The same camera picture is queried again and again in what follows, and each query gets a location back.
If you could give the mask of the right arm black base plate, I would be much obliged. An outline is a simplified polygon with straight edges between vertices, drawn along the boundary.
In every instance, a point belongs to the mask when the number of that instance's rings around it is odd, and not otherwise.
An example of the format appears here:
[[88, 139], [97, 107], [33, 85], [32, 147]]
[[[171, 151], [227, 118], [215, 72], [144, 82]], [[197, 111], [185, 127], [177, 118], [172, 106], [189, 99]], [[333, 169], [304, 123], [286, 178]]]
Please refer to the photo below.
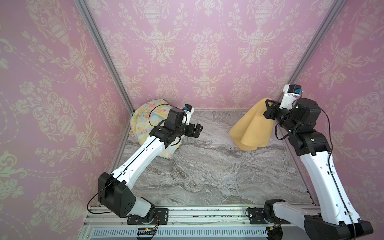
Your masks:
[[248, 207], [245, 211], [246, 217], [249, 219], [251, 225], [273, 225], [278, 226], [290, 225], [291, 223], [286, 220], [279, 220], [278, 222], [269, 222], [265, 219], [264, 209], [256, 207]]

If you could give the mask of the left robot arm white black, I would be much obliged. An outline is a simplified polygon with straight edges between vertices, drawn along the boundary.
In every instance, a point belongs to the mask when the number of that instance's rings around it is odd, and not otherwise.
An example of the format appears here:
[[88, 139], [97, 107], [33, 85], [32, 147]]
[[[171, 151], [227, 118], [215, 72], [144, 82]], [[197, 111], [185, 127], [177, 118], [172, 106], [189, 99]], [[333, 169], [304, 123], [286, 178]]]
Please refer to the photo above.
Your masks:
[[145, 223], [155, 216], [155, 205], [136, 197], [131, 189], [149, 164], [164, 150], [180, 143], [183, 137], [198, 138], [203, 127], [190, 122], [194, 108], [172, 107], [165, 120], [152, 128], [142, 146], [112, 173], [102, 173], [98, 179], [98, 202], [120, 218], [138, 216]]

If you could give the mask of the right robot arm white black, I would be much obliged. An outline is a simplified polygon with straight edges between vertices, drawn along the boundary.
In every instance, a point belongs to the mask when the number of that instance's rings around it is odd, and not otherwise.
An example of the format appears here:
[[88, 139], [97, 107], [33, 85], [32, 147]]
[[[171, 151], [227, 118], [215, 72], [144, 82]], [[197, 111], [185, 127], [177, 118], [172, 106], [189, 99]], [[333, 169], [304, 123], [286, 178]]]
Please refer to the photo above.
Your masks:
[[344, 190], [334, 165], [331, 140], [315, 130], [323, 111], [317, 102], [300, 98], [284, 107], [281, 102], [266, 100], [266, 107], [264, 117], [287, 131], [320, 204], [319, 213], [310, 213], [285, 201], [271, 201], [267, 219], [286, 220], [304, 230], [311, 240], [355, 240], [372, 234], [372, 224], [361, 219]]

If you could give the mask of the right aluminium corner post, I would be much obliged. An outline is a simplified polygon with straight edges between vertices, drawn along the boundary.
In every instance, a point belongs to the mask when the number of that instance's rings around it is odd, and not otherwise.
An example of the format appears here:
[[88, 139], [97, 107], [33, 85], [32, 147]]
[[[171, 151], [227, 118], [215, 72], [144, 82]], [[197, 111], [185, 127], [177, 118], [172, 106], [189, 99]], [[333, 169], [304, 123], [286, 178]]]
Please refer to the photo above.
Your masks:
[[268, 97], [278, 99], [285, 84], [297, 81], [304, 66], [309, 62], [326, 27], [332, 23], [335, 11], [343, 1], [289, 1], [293, 6], [289, 18], [284, 20], [286, 29], [282, 39], [275, 39], [271, 53], [274, 54], [265, 65], [268, 77]]

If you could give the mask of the yellow cloth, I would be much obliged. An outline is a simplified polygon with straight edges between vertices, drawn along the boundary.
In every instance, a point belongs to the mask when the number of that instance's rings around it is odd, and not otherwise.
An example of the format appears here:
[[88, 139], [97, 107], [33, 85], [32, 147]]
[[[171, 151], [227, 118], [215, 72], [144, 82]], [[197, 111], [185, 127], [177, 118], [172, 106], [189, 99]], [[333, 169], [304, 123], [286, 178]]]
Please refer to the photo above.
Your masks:
[[269, 143], [274, 121], [264, 117], [266, 100], [255, 104], [229, 131], [236, 146], [243, 151], [255, 151]]

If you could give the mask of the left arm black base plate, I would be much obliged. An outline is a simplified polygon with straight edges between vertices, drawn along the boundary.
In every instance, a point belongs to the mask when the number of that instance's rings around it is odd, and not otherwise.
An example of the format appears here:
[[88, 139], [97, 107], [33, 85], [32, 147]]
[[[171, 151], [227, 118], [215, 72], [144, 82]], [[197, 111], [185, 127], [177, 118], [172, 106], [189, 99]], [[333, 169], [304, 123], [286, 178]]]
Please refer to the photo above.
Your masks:
[[127, 219], [128, 225], [167, 225], [169, 219], [169, 209], [168, 208], [155, 208], [153, 217], [147, 219], [140, 217], [138, 215], [129, 215]]

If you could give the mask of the left aluminium corner post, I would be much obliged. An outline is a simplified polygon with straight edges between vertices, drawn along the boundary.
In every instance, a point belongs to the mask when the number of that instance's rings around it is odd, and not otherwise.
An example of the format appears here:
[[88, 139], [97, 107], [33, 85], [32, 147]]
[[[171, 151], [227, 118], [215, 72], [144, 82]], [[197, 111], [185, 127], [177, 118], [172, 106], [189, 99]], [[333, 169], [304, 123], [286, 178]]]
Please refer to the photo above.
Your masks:
[[89, 7], [87, 6], [87, 3], [86, 1], [84, 0], [75, 0], [75, 3], [79, 9], [79, 12], [81, 14], [81, 16], [83, 17], [84, 21], [85, 21], [85, 24], [92, 36], [92, 39], [94, 40], [95, 44], [96, 44], [96, 47], [97, 49], [99, 50], [102, 58], [103, 58], [103, 61], [104, 63], [106, 64], [106, 68], [108, 69], [111, 77], [112, 77], [112, 80], [114, 81], [117, 89], [118, 89], [118, 92], [120, 93], [122, 99], [123, 99], [123, 102], [126, 106], [126, 108], [128, 109], [129, 113], [131, 115], [133, 115], [134, 113], [134, 107], [133, 107], [133, 104], [125, 90], [125, 87], [123, 85], [123, 82], [120, 78], [120, 75], [113, 63], [113, 60], [111, 58], [111, 55], [109, 54], [108, 52], [108, 49], [107, 49], [107, 46], [106, 44], [104, 43], [104, 40], [102, 38], [102, 34], [101, 32], [99, 31], [99, 28], [97, 27], [97, 24], [90, 12], [90, 9]]

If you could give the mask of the aluminium rail frame front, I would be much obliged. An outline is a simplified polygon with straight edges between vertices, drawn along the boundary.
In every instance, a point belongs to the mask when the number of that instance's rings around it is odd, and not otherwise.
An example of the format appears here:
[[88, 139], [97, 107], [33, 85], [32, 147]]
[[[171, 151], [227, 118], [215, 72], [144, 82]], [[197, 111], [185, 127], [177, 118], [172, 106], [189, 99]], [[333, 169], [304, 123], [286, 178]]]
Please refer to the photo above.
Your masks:
[[307, 240], [307, 233], [293, 224], [251, 225], [248, 207], [262, 205], [160, 206], [169, 209], [167, 225], [128, 225], [128, 218], [94, 207], [79, 240], [265, 240], [282, 233], [284, 240]]

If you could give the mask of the floral patterned cloth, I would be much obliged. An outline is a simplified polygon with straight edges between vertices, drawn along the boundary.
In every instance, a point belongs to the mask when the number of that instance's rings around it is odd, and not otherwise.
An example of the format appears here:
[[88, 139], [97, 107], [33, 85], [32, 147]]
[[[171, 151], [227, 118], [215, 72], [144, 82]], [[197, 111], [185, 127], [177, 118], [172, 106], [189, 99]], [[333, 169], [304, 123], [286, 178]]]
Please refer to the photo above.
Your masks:
[[163, 99], [152, 100], [139, 107], [130, 119], [130, 136], [142, 145], [153, 125], [166, 120], [171, 106]]

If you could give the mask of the aluminium corner post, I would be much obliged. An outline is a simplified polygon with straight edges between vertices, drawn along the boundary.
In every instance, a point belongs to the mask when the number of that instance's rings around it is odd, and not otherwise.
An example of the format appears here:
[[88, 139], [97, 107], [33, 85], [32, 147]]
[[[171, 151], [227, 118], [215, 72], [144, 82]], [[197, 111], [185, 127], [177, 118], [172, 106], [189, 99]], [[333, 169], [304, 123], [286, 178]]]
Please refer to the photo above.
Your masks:
[[271, 53], [274, 54], [265, 65], [268, 77], [268, 97], [278, 99], [285, 84], [297, 81], [304, 66], [309, 62], [326, 27], [332, 23], [335, 11], [343, 1], [289, 1], [293, 6], [289, 18], [284, 20], [286, 29], [282, 39], [275, 39]]
[[123, 99], [123, 102], [126, 106], [126, 108], [128, 109], [129, 113], [131, 115], [133, 115], [134, 113], [134, 107], [133, 107], [133, 104], [125, 90], [125, 87], [123, 85], [123, 82], [120, 78], [120, 75], [113, 63], [113, 60], [111, 58], [111, 55], [109, 54], [108, 52], [108, 49], [107, 49], [107, 46], [106, 44], [104, 43], [104, 40], [102, 38], [102, 34], [101, 32], [99, 31], [99, 28], [97, 27], [97, 24], [90, 12], [90, 9], [89, 7], [87, 6], [87, 3], [86, 1], [84, 0], [75, 0], [75, 3], [79, 9], [79, 12], [81, 14], [81, 16], [83, 17], [84, 21], [85, 21], [85, 24], [92, 36], [92, 39], [94, 40], [95, 44], [96, 44], [96, 47], [97, 49], [99, 50], [102, 58], [103, 58], [103, 61], [104, 63], [106, 64], [106, 68], [108, 69], [111, 77], [112, 77], [112, 80], [114, 81], [117, 89], [118, 89], [118, 92], [120, 93], [122, 99]]

